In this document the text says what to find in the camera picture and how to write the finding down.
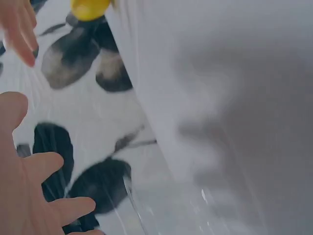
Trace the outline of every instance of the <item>finger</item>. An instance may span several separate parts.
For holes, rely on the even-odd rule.
[[[35,65],[35,57],[20,32],[19,16],[11,11],[11,15],[4,18],[2,26],[6,33],[6,42],[14,49],[17,55],[30,67]]]
[[[61,155],[53,152],[37,153],[22,159],[31,181],[41,185],[50,175],[59,170],[64,163]]]
[[[28,44],[28,46],[32,49],[32,51],[35,51],[38,47],[37,39],[34,34],[33,26],[31,25],[31,21],[29,19],[29,15],[25,8],[20,9],[20,29],[22,32],[22,35]]]
[[[30,0],[26,0],[25,9],[28,13],[32,27],[35,28],[37,25],[36,14],[35,14],[34,8],[31,6]]]
[[[91,231],[88,231],[85,233],[74,232],[74,233],[70,233],[68,235],[105,235],[105,234],[100,230],[91,230]]]
[[[28,108],[27,97],[18,92],[0,94],[1,129],[12,134],[24,119]]]
[[[62,227],[89,214],[96,206],[96,203],[89,197],[63,198],[49,204],[57,213]]]

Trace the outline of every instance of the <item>white fabric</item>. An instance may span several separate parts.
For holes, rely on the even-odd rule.
[[[114,5],[106,16],[169,168],[215,202],[224,227],[211,233],[311,235],[312,1]]]

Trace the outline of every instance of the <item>yellow ball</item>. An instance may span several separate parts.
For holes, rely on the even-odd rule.
[[[108,8],[110,0],[71,0],[73,15],[80,21],[92,21],[101,16]]]

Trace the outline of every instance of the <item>hand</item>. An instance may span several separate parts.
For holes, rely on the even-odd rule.
[[[0,28],[4,30],[5,47],[13,48],[30,67],[35,65],[33,51],[38,48],[33,31],[36,24],[30,0],[0,0]]]
[[[61,168],[63,158],[57,153],[18,157],[12,132],[26,113],[24,95],[0,94],[0,234],[64,235],[62,226],[93,211],[95,202],[85,197],[45,201],[41,183]]]

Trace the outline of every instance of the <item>black leaf pattern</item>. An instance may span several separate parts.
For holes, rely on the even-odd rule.
[[[3,63],[0,62],[0,76],[1,76],[2,72],[3,72]]]
[[[2,56],[5,53],[5,47],[3,45],[3,42],[0,41],[0,56]]]
[[[36,14],[45,5],[46,2],[47,0],[30,0],[30,4],[32,5]]]
[[[53,89],[62,89],[79,80],[99,54],[88,30],[75,28],[45,52],[42,72]]]
[[[99,23],[105,23],[107,19],[105,16],[101,16],[98,19],[92,20],[92,21],[80,21],[78,20],[71,12],[66,17],[66,23],[68,23],[73,28],[75,27],[81,27],[81,28],[91,28],[91,27],[97,27]]]
[[[67,130],[53,123],[39,123],[34,131],[33,153],[56,152],[64,159],[64,165],[53,173],[43,184],[43,192],[48,202],[64,197],[74,168],[73,145]]]
[[[27,143],[19,144],[16,147],[16,151],[18,153],[18,156],[21,158],[27,158],[31,155],[30,146]]]
[[[56,30],[58,30],[59,28],[62,28],[66,25],[66,23],[59,23],[59,24],[56,24],[54,26],[51,26],[50,28],[46,29],[43,33],[39,34],[38,37],[42,37],[42,36],[45,36],[49,33],[54,33]]]
[[[130,144],[131,141],[133,141],[139,134],[139,132],[144,129],[144,126],[140,126],[137,130],[135,130],[134,132],[128,133],[125,136],[123,136],[122,138],[119,138],[116,143],[115,143],[115,147],[114,147],[114,153],[116,153],[117,151],[125,148],[126,146],[128,146]]]

